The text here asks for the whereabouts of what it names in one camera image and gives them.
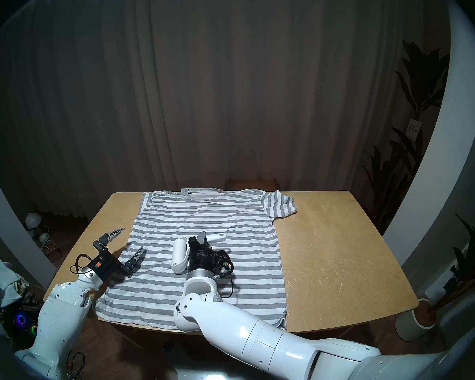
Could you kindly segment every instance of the white pillar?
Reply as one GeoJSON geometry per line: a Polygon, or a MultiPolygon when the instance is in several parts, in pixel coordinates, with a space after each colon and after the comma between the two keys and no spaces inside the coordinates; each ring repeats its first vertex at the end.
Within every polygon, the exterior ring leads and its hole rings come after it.
{"type": "MultiPolygon", "coordinates": [[[[435,233],[447,236],[452,233],[453,226],[459,227],[454,213],[464,215],[467,206],[445,205],[449,197],[464,196],[475,190],[470,182],[464,187],[459,185],[454,191],[458,181],[467,178],[462,172],[465,165],[472,162],[468,155],[475,139],[475,28],[454,0],[448,0],[448,4],[450,63],[440,114],[405,200],[383,235],[401,266],[417,247],[428,244],[421,242],[428,238],[430,230],[432,236],[435,233]]],[[[446,246],[443,240],[432,238],[434,242],[430,241],[429,245],[435,247],[426,249],[432,256],[426,255],[419,261],[434,261],[441,267],[440,262],[447,264],[454,256],[452,245],[446,246]]]]}
{"type": "Polygon", "coordinates": [[[56,268],[30,238],[0,189],[0,259],[31,284],[47,288],[56,268]]]}

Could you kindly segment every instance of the curtain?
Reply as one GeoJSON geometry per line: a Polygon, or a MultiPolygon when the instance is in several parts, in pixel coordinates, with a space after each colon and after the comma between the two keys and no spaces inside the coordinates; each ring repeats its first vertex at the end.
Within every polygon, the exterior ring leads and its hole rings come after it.
{"type": "Polygon", "coordinates": [[[41,211],[113,192],[366,190],[410,113],[424,0],[32,0],[0,29],[0,126],[41,211]]]}

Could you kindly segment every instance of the t-shirt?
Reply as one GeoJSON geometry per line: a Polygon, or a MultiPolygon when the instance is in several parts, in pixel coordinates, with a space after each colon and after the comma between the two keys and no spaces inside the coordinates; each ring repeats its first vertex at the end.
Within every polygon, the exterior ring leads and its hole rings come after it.
{"type": "MultiPolygon", "coordinates": [[[[131,277],[113,275],[95,306],[97,315],[120,323],[176,329],[173,310],[187,271],[176,275],[171,270],[173,243],[205,231],[227,236],[212,245],[215,251],[224,249],[235,267],[234,292],[223,300],[278,325],[285,319],[287,301],[273,221],[295,212],[294,200],[279,191],[184,188],[145,193],[120,261],[129,260],[141,246],[146,246],[144,257],[131,277]]],[[[217,287],[220,295],[229,295],[229,276],[217,279],[217,287]]]]}

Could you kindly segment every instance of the tabletop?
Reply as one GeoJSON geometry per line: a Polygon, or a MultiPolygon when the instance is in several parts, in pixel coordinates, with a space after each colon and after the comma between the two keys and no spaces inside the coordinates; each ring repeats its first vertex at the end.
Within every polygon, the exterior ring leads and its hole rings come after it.
{"type": "MultiPolygon", "coordinates": [[[[359,324],[417,306],[401,267],[350,192],[283,193],[293,197],[297,207],[296,214],[274,222],[285,279],[287,331],[359,324]]],[[[107,200],[67,255],[44,300],[55,284],[75,280],[69,267],[79,254],[95,257],[93,242],[105,232],[125,227],[108,245],[111,253],[120,255],[141,197],[142,193],[114,193],[107,200]]]]}

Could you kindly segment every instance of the white pot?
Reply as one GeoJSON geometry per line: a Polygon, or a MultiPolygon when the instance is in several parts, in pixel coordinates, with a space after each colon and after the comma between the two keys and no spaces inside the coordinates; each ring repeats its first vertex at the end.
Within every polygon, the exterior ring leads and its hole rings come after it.
{"type": "MultiPolygon", "coordinates": [[[[419,298],[419,302],[421,301],[429,302],[429,300],[426,298],[419,298]]],[[[409,342],[425,334],[427,331],[433,328],[435,324],[436,322],[430,327],[424,327],[423,325],[420,325],[415,318],[414,309],[412,309],[411,311],[401,313],[396,318],[396,332],[401,339],[409,342]]]]}

